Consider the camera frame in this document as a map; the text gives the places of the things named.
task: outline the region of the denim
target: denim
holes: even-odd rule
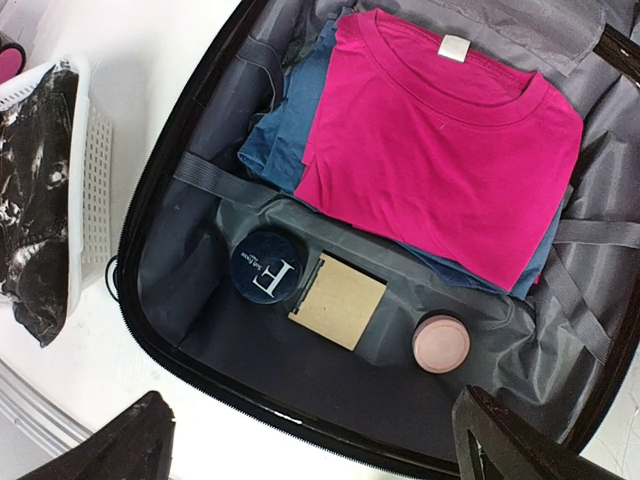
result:
[[[343,9],[340,17],[352,13]],[[285,77],[284,100],[264,116],[238,153],[253,174],[293,194],[302,180],[302,163],[315,112],[324,91],[331,53],[336,45],[337,20],[329,20],[309,55]],[[531,262],[511,292],[470,273],[457,262],[402,245],[452,287],[472,288],[488,293],[511,295],[524,300],[542,272],[556,235],[562,206],[558,209]]]

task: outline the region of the white plastic basket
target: white plastic basket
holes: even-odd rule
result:
[[[89,99],[91,68],[81,55],[64,57],[78,74],[78,93],[69,159],[69,295],[67,315],[78,305],[82,290],[102,277],[111,256],[109,180],[111,122]],[[0,85],[0,111],[29,96],[57,62],[32,68]]]

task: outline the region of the clothes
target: clothes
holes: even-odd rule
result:
[[[511,291],[557,212],[582,120],[540,74],[380,10],[338,22],[296,197]]]
[[[344,8],[340,17],[353,13]],[[298,187],[313,117],[320,102],[336,45],[335,20],[329,20],[313,50],[285,78],[285,98],[278,108],[255,126],[238,152],[240,161],[259,177],[287,193]]]
[[[345,9],[341,16],[352,13]],[[285,100],[253,129],[239,152],[240,160],[255,174],[292,194],[304,173],[302,157],[322,96],[336,43],[335,20],[326,23],[309,56],[286,79]],[[510,294],[524,299],[544,267],[558,222],[557,210],[547,234],[512,291],[508,292],[471,274],[459,263],[439,258],[408,245],[410,253],[434,270],[450,286],[473,288],[494,294]]]
[[[0,285],[41,346],[67,318],[69,161],[78,75],[52,67],[0,114]]]

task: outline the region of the makeup compact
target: makeup compact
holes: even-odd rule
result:
[[[302,277],[303,264],[294,243],[276,231],[250,234],[231,255],[231,280],[254,303],[271,305],[290,297]]]

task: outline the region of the black suitcase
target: black suitcase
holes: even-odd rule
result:
[[[392,242],[272,195],[237,161],[256,114],[282,98],[281,65],[291,65],[344,5],[381,7],[466,37],[520,70],[541,71],[584,118],[573,194],[542,281],[526,301],[451,289]],[[640,48],[629,40],[640,39],[635,6],[243,0],[186,85],[127,214],[115,280],[132,335],[195,388],[384,470],[458,477],[451,412],[467,384],[580,452],[640,339]],[[339,253],[397,286],[394,310],[372,320],[354,352],[288,320],[290,303],[256,305],[234,289],[230,252],[265,226],[303,238],[310,256]],[[473,349],[462,368],[434,376],[411,361],[423,311],[416,302],[465,312]]]

